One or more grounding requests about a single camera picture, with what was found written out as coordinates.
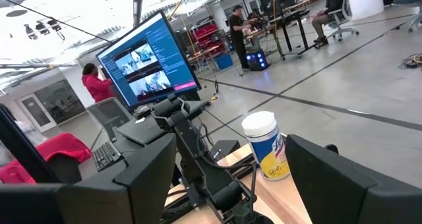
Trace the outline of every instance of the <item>computer tower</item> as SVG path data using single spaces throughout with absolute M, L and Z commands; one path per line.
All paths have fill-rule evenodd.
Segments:
M 246 60 L 253 71 L 262 71 L 270 66 L 262 49 L 246 52 Z

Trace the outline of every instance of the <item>monitor bezel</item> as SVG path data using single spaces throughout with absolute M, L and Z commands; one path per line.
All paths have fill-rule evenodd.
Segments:
M 121 40 L 123 40 L 123 39 L 124 39 L 126 36 L 128 36 L 130 33 L 134 32 L 136 29 L 138 29 L 139 27 L 141 27 L 143 24 L 145 24 L 146 22 L 148 22 L 149 20 L 151 20 L 152 18 L 154 18 L 154 17 L 155 17 L 156 15 L 158 15 L 158 14 L 160 14 L 160 15 L 161 15 L 161 17 L 164 19 L 164 22 L 165 22 L 165 24 L 166 24 L 167 28 L 168 28 L 168 29 L 169 29 L 169 31 L 170 31 L 171 37 L 173 37 L 174 41 L 176 42 L 176 46 L 177 46 L 178 50 L 181 52 L 182 57 L 183 57 L 183 60 L 185 61 L 186 65 L 187 65 L 187 67 L 188 67 L 188 69 L 189 69 L 189 72 L 190 72 L 190 73 L 191 73 L 191 75 L 193 76 L 193 79 L 195 80 L 195 83 L 196 83 L 196 88 L 195 88 L 195 89 L 185 90 L 185 91 L 182 91 L 182 92 L 174 92 L 174 94 L 175 94 L 176 96 L 180 96 L 180 95 L 183 95 L 183 94 L 187 94 L 187 93 L 189 93 L 189 92 L 192 92 L 192 91 L 199 91 L 199 90 L 201 90 L 201 89 L 202 89 L 202 86 L 200 85 L 200 83 L 199 83 L 199 81 L 198 81 L 198 78 L 196 77 L 196 74 L 193 72 L 193 70 L 192 70 L 192 66 L 191 66 L 191 64 L 189 63 L 189 61 L 187 60 L 186 54 L 184 54 L 184 53 L 183 53 L 183 50 L 182 50 L 182 48 L 181 48 L 181 46 L 180 46 L 179 42 L 176 40 L 176 36 L 175 36 L 174 31 L 173 31 L 173 28 L 171 28 L 171 25 L 170 25 L 169 21 L 167 20 L 167 17 L 166 17 L 166 15 L 164 14 L 163 10 L 158 10 L 158 11 L 156 11 L 155 13 L 153 13 L 152 15 L 150 15 L 147 19 L 143 20 L 141 23 L 139 23 L 137 26 L 135 26 L 132 30 L 129 30 L 126 34 L 124 34 L 123 36 L 121 36 L 119 39 L 115 40 L 113 43 L 111 43 L 111 44 L 110 44 L 110 45 L 108 45 L 107 47 L 103 48 L 103 49 L 102 49 L 99 53 L 97 53 L 97 54 L 96 54 L 96 58 L 97 58 L 97 60 L 100 62 L 101 66 L 103 66 L 104 70 L 106 70 L 106 71 L 107 71 L 106 66 L 104 66 L 104 64 L 102 63 L 101 59 L 100 59 L 98 56 L 99 56 L 100 54 L 102 54 L 104 51 L 106 51 L 106 50 L 108 50 L 109 48 L 111 48 L 113 45 L 115 45 L 115 44 L 117 44 L 118 42 L 120 42 Z M 141 105 L 146 105 L 146 104 L 149 104 L 149 103 L 156 103 L 156 102 L 159 102 L 160 100 L 163 100 L 163 99 L 165 99 L 165 98 L 162 98 L 162 99 L 152 99 L 152 100 L 150 100 L 150 101 L 146 101 L 146 102 L 143 102 L 143 101 L 138 101 L 138 103 L 135 103 L 134 105 L 128 105 L 128 106 L 129 106 L 131 109 L 133 109 L 133 108 L 136 108 L 136 107 L 141 106 Z

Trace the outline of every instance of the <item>red cushion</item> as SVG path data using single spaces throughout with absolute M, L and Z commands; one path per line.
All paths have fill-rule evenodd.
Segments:
M 59 134 L 36 146 L 37 151 L 48 162 L 57 154 L 67 155 L 82 163 L 92 156 L 91 150 L 70 133 Z M 3 183 L 35 183 L 25 168 L 16 160 L 0 169 Z

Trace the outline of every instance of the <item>computer monitor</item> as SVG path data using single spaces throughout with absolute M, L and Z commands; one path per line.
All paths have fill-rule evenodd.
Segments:
M 162 11 L 96 57 L 130 107 L 200 89 Z

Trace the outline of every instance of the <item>keyboard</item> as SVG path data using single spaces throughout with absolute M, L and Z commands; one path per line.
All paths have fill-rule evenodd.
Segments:
M 95 166 L 98 172 L 107 169 L 123 159 L 119 150 L 111 142 L 102 144 L 92 154 L 94 155 Z

